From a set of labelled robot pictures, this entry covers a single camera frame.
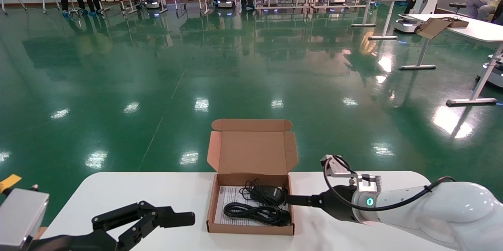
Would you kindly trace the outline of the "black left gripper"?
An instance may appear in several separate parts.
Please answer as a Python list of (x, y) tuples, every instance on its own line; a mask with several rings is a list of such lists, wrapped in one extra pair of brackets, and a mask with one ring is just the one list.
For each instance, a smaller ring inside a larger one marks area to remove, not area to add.
[[(156, 228), (195, 224), (195, 213), (175, 212), (171, 206), (155, 207), (146, 201), (126, 205), (93, 217), (93, 232), (86, 235), (58, 235), (34, 240), (31, 251), (131, 251)], [(108, 231), (133, 224), (115, 240)]]

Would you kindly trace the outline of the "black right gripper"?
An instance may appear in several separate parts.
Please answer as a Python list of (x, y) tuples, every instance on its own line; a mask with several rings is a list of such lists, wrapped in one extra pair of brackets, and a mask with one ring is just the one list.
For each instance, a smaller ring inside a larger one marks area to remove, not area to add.
[[(352, 202), (355, 186), (336, 185), (333, 187), (343, 199)], [(329, 214), (336, 220), (347, 221), (357, 224), (359, 221), (354, 216), (353, 209), (341, 201), (332, 190), (326, 190), (318, 195), (290, 195), (289, 204), (305, 207), (321, 208), (325, 213)]]

